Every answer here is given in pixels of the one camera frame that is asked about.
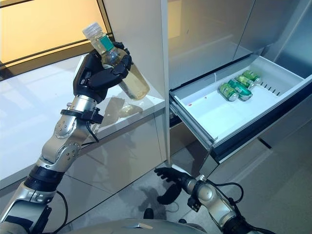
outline bottle cap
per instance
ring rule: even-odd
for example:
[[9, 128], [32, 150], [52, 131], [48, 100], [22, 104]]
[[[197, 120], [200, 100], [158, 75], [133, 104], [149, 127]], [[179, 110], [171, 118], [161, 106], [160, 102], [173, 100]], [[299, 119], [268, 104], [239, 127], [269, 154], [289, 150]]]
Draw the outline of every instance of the bottle cap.
[[91, 37], [94, 37], [96, 34], [101, 33], [102, 28], [97, 22], [95, 22], [90, 24], [85, 29], [83, 29], [82, 32], [87, 39], [90, 39]]

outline white countertop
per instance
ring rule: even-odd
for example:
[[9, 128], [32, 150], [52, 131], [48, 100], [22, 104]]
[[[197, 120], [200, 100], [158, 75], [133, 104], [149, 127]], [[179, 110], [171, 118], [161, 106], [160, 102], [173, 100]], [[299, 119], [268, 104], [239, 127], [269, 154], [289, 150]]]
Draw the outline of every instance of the white countertop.
[[[0, 82], [0, 189], [28, 175], [51, 137], [61, 109], [71, 102], [73, 78], [81, 56], [57, 62]], [[119, 86], [110, 88], [98, 105], [105, 114], [92, 130], [99, 139], [165, 107], [150, 85], [140, 101], [130, 100]], [[131, 106], [129, 114], [122, 107]]]

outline soda can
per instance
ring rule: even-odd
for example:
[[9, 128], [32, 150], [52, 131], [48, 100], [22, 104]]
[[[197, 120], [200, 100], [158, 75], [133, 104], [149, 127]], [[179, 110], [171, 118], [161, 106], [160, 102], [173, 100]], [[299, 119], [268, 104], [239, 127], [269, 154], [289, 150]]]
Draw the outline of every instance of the soda can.
[[219, 86], [219, 91], [228, 101], [235, 101], [238, 98], [237, 91], [228, 83], [221, 84]]
[[243, 76], [247, 77], [248, 79], [251, 79], [256, 84], [260, 84], [262, 81], [262, 79], [259, 75], [257, 75], [256, 73], [254, 73], [250, 70], [244, 71]]
[[253, 89], [256, 86], [255, 82], [253, 82], [251, 79], [248, 79], [247, 77], [243, 75], [236, 77], [236, 80], [240, 82], [242, 85], [244, 85], [249, 90]]
[[253, 96], [253, 94], [236, 79], [231, 79], [228, 84], [238, 92], [239, 98], [243, 101], [247, 101]]

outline open drawer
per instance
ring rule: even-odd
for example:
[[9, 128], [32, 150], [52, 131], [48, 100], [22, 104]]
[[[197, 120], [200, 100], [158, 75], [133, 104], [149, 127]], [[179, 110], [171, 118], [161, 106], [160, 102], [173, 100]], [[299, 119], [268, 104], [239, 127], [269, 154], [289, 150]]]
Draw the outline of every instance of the open drawer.
[[[262, 77], [248, 101], [227, 101], [221, 83], [252, 70]], [[208, 76], [170, 91], [170, 108], [217, 161], [222, 162], [312, 93], [303, 79], [259, 56], [250, 55]]]

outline plastic bottle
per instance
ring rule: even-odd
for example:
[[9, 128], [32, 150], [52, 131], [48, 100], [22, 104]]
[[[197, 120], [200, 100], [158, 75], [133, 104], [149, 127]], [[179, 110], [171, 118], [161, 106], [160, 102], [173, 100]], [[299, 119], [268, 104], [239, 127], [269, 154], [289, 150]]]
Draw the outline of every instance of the plastic bottle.
[[[98, 23], [89, 25], [82, 32], [102, 56], [104, 68], [116, 66], [126, 54], [124, 50], [114, 47]], [[132, 100], [144, 98], [150, 90], [150, 87], [135, 64], [131, 65], [129, 74], [122, 80], [119, 86]]]

